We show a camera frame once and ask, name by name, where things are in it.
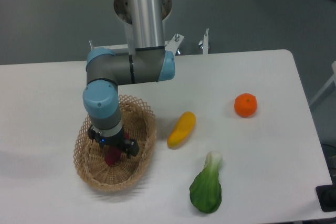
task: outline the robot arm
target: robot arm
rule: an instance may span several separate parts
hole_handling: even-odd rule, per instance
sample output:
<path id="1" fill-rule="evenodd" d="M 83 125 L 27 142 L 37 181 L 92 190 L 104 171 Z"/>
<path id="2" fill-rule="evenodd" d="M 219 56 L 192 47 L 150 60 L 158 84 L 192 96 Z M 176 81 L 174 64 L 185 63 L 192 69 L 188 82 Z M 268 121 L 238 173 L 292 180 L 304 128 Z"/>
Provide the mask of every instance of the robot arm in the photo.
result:
<path id="1" fill-rule="evenodd" d="M 127 140 L 119 109 L 118 85 L 174 78 L 174 55 L 164 49 L 161 0 L 129 0 L 135 54 L 115 56 L 106 48 L 88 54 L 84 106 L 92 121 L 90 139 L 136 156 L 139 146 Z"/>

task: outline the orange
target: orange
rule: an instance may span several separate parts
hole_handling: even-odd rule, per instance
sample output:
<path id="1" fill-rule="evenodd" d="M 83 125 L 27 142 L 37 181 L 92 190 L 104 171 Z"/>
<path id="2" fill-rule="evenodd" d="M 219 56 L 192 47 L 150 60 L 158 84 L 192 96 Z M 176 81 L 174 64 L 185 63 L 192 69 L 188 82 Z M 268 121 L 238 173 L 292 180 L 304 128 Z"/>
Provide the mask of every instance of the orange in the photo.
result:
<path id="1" fill-rule="evenodd" d="M 253 115 L 257 107 L 256 97 L 249 93 L 241 94 L 235 100 L 235 111 L 243 118 Z"/>

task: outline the white table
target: white table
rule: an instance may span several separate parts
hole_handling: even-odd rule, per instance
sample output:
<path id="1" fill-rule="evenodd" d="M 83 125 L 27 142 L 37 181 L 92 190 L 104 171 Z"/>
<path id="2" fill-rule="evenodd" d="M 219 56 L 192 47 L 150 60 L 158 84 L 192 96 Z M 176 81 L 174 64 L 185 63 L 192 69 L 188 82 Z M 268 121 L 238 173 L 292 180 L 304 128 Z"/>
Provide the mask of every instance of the white table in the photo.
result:
<path id="1" fill-rule="evenodd" d="M 146 175 L 105 194 L 76 174 L 73 147 L 86 117 L 85 62 L 0 66 L 0 223 L 272 223 L 331 218 L 315 187 L 331 184 L 292 54 L 285 50 L 176 57 L 176 77 L 119 87 L 151 105 L 157 145 Z M 236 96 L 258 99 L 254 117 Z M 197 116 L 180 149 L 166 146 L 184 111 Z M 223 202 L 203 215 L 189 186 L 210 150 L 223 154 Z"/>

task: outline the blue joint cap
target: blue joint cap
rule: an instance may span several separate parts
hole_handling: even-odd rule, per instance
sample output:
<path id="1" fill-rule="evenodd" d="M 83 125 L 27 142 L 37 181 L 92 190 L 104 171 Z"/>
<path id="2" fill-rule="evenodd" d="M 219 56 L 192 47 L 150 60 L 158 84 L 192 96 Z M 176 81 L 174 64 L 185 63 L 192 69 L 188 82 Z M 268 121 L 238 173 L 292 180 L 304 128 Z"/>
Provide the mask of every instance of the blue joint cap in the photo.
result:
<path id="1" fill-rule="evenodd" d="M 108 118 L 119 105 L 116 87 L 108 81 L 97 80 L 89 83 L 83 92 L 83 102 L 90 116 Z"/>
<path id="2" fill-rule="evenodd" d="M 171 80 L 174 78 L 174 76 L 175 76 L 174 54 L 171 51 L 166 51 L 158 82 Z"/>
<path id="3" fill-rule="evenodd" d="M 90 63 L 90 61 L 92 61 L 95 57 L 98 57 L 100 55 L 113 55 L 113 56 L 115 56 L 116 54 L 111 49 L 108 49 L 108 48 L 105 48 L 105 47 L 94 48 L 88 54 L 88 59 L 86 61 L 86 68 L 88 67 L 88 64 Z"/>

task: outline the metal arm tube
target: metal arm tube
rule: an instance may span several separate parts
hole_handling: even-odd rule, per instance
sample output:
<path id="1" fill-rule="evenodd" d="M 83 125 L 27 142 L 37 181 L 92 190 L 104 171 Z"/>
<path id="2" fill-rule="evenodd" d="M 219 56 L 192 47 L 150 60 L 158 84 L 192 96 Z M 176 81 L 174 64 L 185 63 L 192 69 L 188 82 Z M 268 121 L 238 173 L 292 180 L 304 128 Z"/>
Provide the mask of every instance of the metal arm tube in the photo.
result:
<path id="1" fill-rule="evenodd" d="M 135 48 L 164 46 L 161 0 L 129 0 Z"/>

